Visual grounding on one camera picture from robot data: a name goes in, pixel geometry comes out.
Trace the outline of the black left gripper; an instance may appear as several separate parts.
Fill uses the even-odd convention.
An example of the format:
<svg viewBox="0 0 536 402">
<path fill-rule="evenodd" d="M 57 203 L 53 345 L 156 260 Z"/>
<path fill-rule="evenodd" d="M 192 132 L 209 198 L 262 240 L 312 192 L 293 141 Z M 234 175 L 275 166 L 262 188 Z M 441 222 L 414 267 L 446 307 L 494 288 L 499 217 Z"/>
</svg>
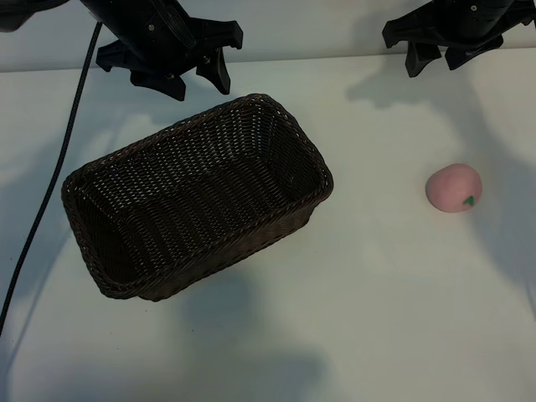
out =
<svg viewBox="0 0 536 402">
<path fill-rule="evenodd" d="M 193 18 L 177 1 L 84 1 L 83 5 L 117 37 L 98 50 L 96 63 L 104 71 L 135 70 L 130 78 L 134 86 L 184 101 L 186 85 L 174 75 L 195 69 L 221 94 L 230 93 L 223 48 L 242 48 L 243 30 L 237 22 Z"/>
</svg>

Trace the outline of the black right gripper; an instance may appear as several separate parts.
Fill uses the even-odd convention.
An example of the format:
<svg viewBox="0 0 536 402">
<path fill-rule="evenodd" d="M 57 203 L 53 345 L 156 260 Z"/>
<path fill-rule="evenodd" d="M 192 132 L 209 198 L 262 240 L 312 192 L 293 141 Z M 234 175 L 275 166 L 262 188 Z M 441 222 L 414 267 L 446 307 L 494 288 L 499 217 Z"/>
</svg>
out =
<svg viewBox="0 0 536 402">
<path fill-rule="evenodd" d="M 382 35 L 388 48 L 408 42 L 405 68 L 408 76 L 415 78 L 441 58 L 436 45 L 451 46 L 445 58 L 449 70 L 456 70 L 481 54 L 499 49 L 503 39 L 495 38 L 509 29 L 534 20 L 533 1 L 430 1 L 388 21 Z"/>
</svg>

